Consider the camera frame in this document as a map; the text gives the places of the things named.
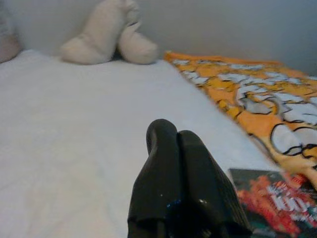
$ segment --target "fabric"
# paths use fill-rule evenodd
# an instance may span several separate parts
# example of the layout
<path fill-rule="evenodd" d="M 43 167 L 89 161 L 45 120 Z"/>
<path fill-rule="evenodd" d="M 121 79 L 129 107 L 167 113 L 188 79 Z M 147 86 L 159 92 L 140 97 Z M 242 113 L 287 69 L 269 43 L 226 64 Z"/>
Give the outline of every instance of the fabric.
<path fill-rule="evenodd" d="M 317 77 L 277 62 L 171 52 L 165 59 L 276 162 L 317 188 Z"/>
<path fill-rule="evenodd" d="M 61 58 L 80 64 L 110 61 L 126 23 L 124 4 L 121 0 L 98 4 L 83 32 L 61 47 Z"/>
<path fill-rule="evenodd" d="M 20 51 L 12 19 L 0 0 L 0 63 L 12 59 Z"/>
<path fill-rule="evenodd" d="M 194 131 L 221 168 L 279 170 L 167 62 L 0 64 L 0 237 L 126 238 L 146 130 Z"/>
<path fill-rule="evenodd" d="M 127 24 L 118 42 L 121 55 L 131 63 L 154 63 L 159 57 L 158 46 L 137 32 L 141 26 L 139 6 L 133 0 L 126 0 L 126 9 Z"/>

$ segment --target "orange blanket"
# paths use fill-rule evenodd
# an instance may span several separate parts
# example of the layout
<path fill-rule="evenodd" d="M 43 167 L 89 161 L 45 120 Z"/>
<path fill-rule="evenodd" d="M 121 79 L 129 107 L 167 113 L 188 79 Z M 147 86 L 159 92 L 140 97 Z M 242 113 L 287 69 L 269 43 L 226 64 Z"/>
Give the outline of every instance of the orange blanket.
<path fill-rule="evenodd" d="M 165 60 L 204 91 L 258 145 L 317 188 L 317 78 L 278 62 L 195 57 Z"/>

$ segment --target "mattress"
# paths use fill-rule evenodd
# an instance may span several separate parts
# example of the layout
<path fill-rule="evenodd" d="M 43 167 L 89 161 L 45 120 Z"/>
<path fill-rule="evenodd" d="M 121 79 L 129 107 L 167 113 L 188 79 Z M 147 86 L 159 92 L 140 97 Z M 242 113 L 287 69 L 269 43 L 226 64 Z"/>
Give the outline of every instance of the mattress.
<path fill-rule="evenodd" d="M 125 238 L 155 119 L 194 131 L 221 168 L 279 170 L 168 63 L 0 64 L 0 237 Z"/>

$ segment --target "cartoon print blanket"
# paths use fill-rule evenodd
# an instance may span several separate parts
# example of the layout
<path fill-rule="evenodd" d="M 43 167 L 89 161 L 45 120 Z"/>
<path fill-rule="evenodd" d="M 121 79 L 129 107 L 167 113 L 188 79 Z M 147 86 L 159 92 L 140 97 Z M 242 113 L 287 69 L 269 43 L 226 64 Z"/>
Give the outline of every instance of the cartoon print blanket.
<path fill-rule="evenodd" d="M 271 157 L 317 188 L 317 77 L 278 62 L 195 57 L 165 60 L 204 91 Z"/>

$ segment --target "plush toy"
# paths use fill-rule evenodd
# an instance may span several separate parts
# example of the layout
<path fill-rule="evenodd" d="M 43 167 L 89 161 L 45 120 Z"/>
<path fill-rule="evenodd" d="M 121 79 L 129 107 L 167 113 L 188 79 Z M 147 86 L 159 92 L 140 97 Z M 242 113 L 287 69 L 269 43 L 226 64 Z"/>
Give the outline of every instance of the plush toy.
<path fill-rule="evenodd" d="M 133 0 L 105 0 L 96 6 L 83 32 L 61 47 L 61 58 L 80 64 L 104 63 L 117 47 L 129 62 L 154 63 L 158 47 L 136 32 L 140 25 L 139 7 Z"/>

